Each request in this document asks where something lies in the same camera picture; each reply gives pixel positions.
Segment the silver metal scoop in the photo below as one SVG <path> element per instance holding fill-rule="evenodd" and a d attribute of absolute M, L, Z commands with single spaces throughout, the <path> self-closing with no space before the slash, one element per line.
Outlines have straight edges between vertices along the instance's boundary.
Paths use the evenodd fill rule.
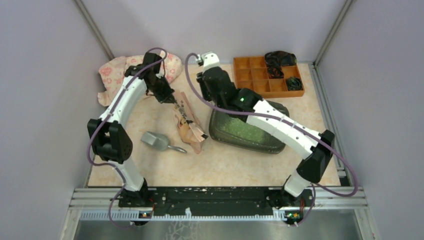
<path fill-rule="evenodd" d="M 146 145 L 158 150 L 158 151 L 166 151 L 166 150 L 174 150 L 180 153 L 187 154 L 188 152 L 178 146 L 171 145 L 170 139 L 161 133 L 146 131 L 142 137 L 141 141 Z"/>

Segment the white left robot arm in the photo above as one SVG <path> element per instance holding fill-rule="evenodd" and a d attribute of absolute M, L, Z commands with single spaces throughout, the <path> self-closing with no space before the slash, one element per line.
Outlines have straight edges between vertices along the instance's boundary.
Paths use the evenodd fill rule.
<path fill-rule="evenodd" d="M 131 65 L 124 72 L 121 87 L 109 107 L 87 123 L 89 145 L 86 155 L 96 167 L 108 166 L 122 179 L 122 188 L 116 198 L 121 208 L 152 207 L 152 193 L 146 179 L 138 172 L 132 160 L 133 142 L 126 125 L 139 99 L 152 93 L 161 104 L 175 104 L 174 90 L 165 75 L 165 56 L 150 49 L 141 64 Z"/>

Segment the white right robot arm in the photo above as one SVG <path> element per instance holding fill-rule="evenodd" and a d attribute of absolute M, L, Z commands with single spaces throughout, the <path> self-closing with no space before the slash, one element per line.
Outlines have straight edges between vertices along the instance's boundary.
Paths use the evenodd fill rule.
<path fill-rule="evenodd" d="M 311 130 L 281 113 L 253 90 L 236 88 L 229 74 L 219 66 L 197 73 L 196 81 L 201 90 L 199 98 L 209 107 L 265 131 L 302 158 L 280 193 L 271 197 L 275 207 L 295 206 L 305 188 L 321 181 L 333 157 L 334 133 Z"/>

